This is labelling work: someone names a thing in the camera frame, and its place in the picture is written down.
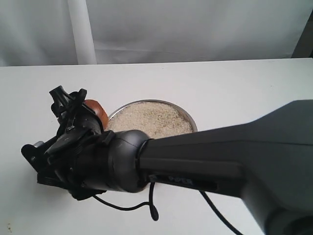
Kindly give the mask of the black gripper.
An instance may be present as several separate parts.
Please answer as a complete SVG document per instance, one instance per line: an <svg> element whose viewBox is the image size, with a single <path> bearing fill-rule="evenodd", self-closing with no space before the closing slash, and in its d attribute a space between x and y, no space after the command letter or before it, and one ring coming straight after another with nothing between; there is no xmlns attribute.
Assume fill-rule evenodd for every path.
<svg viewBox="0 0 313 235"><path fill-rule="evenodd" d="M58 86L49 92L51 110L60 126L52 145L45 152L47 166L37 175L41 185L66 189L76 200L85 200L113 189L108 172L111 131L97 133L83 127L81 119L88 112L85 89L74 99Z"/></svg>

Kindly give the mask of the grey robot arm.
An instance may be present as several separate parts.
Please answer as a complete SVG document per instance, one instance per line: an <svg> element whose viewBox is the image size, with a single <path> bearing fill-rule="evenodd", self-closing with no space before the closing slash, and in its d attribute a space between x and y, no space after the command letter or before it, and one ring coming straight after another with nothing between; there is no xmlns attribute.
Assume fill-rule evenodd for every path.
<svg viewBox="0 0 313 235"><path fill-rule="evenodd" d="M86 90L50 92L60 124L24 146L39 184L77 200L108 190L137 193L155 183L241 198L267 235L313 232L313 102L293 101L242 125L151 139L105 131Z"/></svg>

